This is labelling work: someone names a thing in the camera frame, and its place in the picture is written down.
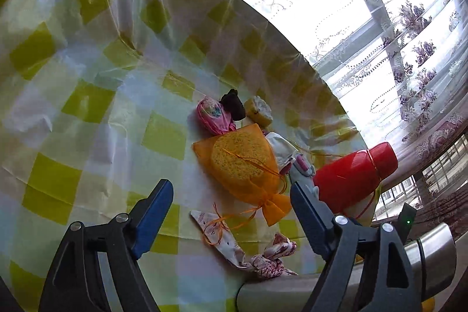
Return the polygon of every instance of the yellow-green check pattern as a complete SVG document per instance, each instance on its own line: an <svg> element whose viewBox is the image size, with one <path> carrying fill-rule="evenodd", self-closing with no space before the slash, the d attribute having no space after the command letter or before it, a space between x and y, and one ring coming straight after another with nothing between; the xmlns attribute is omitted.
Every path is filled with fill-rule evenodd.
<svg viewBox="0 0 468 312"><path fill-rule="evenodd" d="M129 211L161 178L174 185L174 204L140 260L156 302L167 312L235 310L245 275L219 260L189 216L213 202L222 213L245 209L192 151L207 136L193 114L206 94L234 86L242 100L260 95L271 128L317 167L365 148L319 75L242 0L0 5L0 276L28 311L67 226ZM299 243L287 267L322 269L293 212L271 228L257 217L234 232L248 254L280 230Z"/></svg>

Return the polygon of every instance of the white curtain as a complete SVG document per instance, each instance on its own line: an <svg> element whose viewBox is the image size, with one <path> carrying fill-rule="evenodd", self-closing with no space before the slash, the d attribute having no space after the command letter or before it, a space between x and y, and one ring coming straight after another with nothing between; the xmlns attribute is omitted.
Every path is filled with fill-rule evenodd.
<svg viewBox="0 0 468 312"><path fill-rule="evenodd" d="M400 182L468 119L465 0L244 0L302 52L369 147L388 141Z"/></svg>

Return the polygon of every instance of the red thermos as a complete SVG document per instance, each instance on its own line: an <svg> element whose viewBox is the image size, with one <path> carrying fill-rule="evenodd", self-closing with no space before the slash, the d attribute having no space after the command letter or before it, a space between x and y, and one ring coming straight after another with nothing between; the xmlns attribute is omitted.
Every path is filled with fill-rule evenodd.
<svg viewBox="0 0 468 312"><path fill-rule="evenodd" d="M370 195L380 182L398 168L389 143L353 152L317 170L314 184L319 198L333 213L343 212Z"/></svg>

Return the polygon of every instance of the metal screw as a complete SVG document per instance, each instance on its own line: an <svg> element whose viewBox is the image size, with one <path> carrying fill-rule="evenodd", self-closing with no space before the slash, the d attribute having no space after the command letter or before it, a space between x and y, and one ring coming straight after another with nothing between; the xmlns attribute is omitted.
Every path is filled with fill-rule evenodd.
<svg viewBox="0 0 468 312"><path fill-rule="evenodd" d="M116 221L120 222L120 223L121 222L127 222L128 221L128 214L126 214L126 213L117 214Z"/></svg>
<svg viewBox="0 0 468 312"><path fill-rule="evenodd" d="M76 222L73 222L73 223L70 225L70 230L71 230L72 232L75 232L75 231L80 230L80 229L81 229L81 222L76 221Z"/></svg>
<svg viewBox="0 0 468 312"><path fill-rule="evenodd" d="M348 223L348 219L345 216L336 216L335 222L339 225L346 225Z"/></svg>
<svg viewBox="0 0 468 312"><path fill-rule="evenodd" d="M389 223L384 223L382 225L382 229L385 230L387 233L390 233L393 231L393 226L390 225Z"/></svg>

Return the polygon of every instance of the blue gripper pad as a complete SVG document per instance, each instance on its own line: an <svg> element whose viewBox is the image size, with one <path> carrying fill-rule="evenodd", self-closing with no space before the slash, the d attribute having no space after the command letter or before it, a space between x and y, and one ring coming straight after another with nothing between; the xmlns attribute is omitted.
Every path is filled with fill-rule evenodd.
<svg viewBox="0 0 468 312"><path fill-rule="evenodd" d="M310 192L306 184L296 181L290 192L291 204L314 253L328 261L336 249L333 213Z"/></svg>
<svg viewBox="0 0 468 312"><path fill-rule="evenodd" d="M174 199L169 180L160 180L148 198L139 200L129 213L136 239L130 250L135 259L148 252Z"/></svg>

